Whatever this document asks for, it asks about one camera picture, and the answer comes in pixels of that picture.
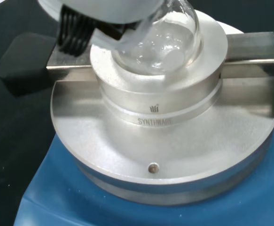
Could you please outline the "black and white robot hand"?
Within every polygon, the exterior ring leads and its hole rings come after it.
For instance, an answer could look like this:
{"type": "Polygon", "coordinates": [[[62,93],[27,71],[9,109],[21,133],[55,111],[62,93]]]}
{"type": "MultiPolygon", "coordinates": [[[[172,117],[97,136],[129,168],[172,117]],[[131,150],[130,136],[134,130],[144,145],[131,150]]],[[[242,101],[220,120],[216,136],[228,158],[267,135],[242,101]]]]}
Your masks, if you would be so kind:
{"type": "Polygon", "coordinates": [[[60,52],[78,57],[89,45],[128,50],[141,42],[165,11],[164,0],[40,0],[58,22],[60,52]]]}

